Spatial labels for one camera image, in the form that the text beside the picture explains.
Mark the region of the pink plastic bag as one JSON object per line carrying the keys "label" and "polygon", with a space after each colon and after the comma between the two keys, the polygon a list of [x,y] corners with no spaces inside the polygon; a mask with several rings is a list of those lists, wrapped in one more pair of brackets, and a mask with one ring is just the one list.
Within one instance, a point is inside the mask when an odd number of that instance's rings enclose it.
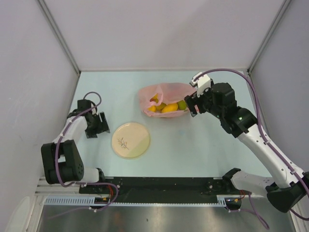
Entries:
{"label": "pink plastic bag", "polygon": [[[177,103],[184,100],[187,95],[191,95],[195,92],[195,89],[189,84],[184,83],[160,83],[144,87],[138,91],[138,98],[140,103],[140,110],[148,117],[154,118],[174,118],[180,117],[189,112],[174,111],[169,113],[151,112],[148,110],[152,105],[159,106],[161,103],[170,104]],[[158,103],[150,102],[150,99],[157,94]]]}

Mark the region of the round cream plate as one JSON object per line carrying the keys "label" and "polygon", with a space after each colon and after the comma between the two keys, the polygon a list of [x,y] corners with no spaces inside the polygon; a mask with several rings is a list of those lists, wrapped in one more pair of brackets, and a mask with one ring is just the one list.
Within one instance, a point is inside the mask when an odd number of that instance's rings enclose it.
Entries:
{"label": "round cream plate", "polygon": [[112,149],[124,159],[137,159],[151,144],[149,130],[142,124],[130,122],[121,125],[112,135]]}

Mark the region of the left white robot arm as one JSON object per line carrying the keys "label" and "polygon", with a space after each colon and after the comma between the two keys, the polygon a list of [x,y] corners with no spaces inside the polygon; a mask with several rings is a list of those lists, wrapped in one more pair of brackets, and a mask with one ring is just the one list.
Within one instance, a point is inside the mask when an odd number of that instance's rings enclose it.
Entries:
{"label": "left white robot arm", "polygon": [[102,193],[107,187],[103,171],[84,166],[77,144],[82,134],[91,139],[103,132],[110,132],[104,112],[99,113],[91,100],[78,100],[77,108],[68,115],[60,135],[41,146],[47,183],[66,186],[72,182],[90,183],[94,192]]}

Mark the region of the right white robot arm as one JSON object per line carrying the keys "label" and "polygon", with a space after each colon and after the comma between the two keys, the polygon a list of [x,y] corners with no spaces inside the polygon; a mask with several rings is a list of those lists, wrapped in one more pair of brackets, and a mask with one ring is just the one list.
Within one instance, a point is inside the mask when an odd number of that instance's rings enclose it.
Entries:
{"label": "right white robot arm", "polygon": [[305,196],[303,185],[309,183],[309,174],[294,167],[300,176],[297,179],[273,151],[276,146],[263,140],[257,118],[248,109],[237,105],[230,84],[211,83],[202,93],[198,92],[196,84],[192,86],[195,88],[193,94],[184,98],[191,116],[207,112],[219,119],[221,127],[246,145],[271,174],[263,177],[234,168],[223,176],[224,191],[234,194],[237,190],[246,190],[267,198],[280,212],[290,211]]}

